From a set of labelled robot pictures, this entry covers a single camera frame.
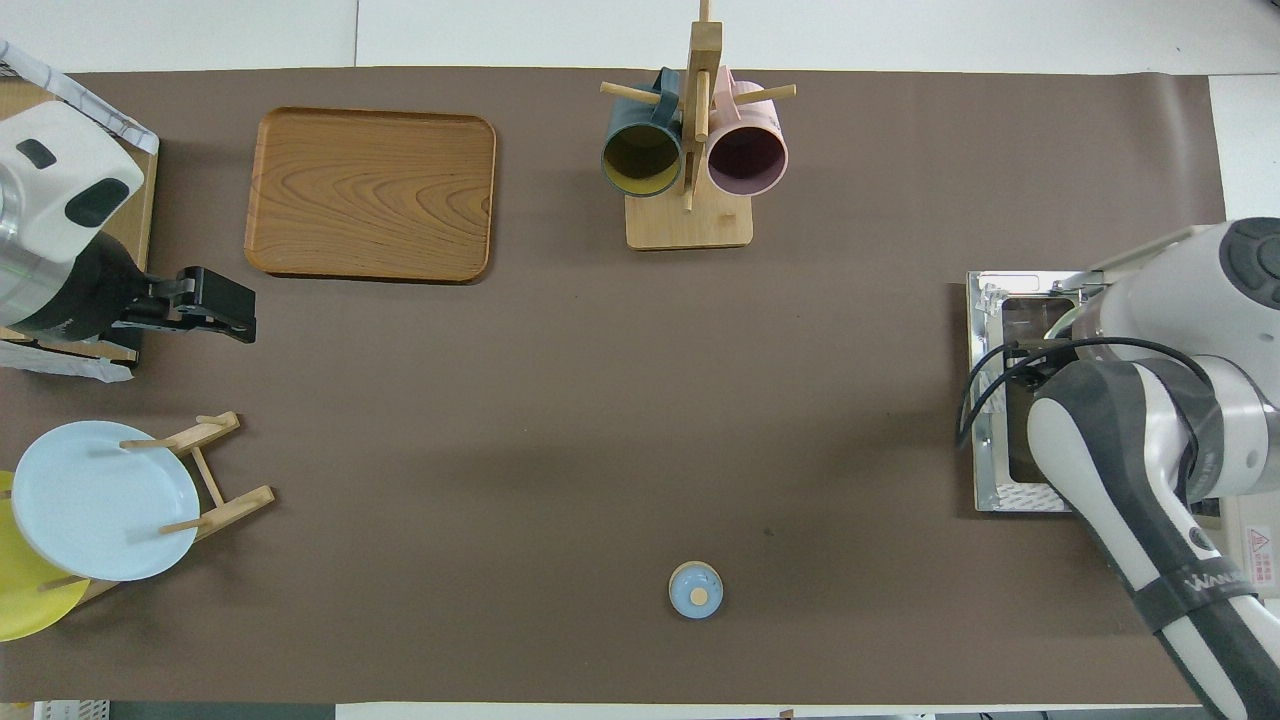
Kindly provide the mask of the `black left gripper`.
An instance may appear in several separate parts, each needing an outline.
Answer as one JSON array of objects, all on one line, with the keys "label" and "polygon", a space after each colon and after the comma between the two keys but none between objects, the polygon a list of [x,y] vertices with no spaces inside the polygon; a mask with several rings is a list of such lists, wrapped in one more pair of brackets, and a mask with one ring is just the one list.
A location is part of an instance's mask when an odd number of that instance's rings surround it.
[{"label": "black left gripper", "polygon": [[12,329],[54,343],[91,340],[110,329],[224,334],[241,343],[257,338],[256,295],[205,266],[187,266],[175,278],[150,284],[169,306],[133,306],[148,292],[148,278],[127,249],[99,232],[76,258],[63,287]]}]

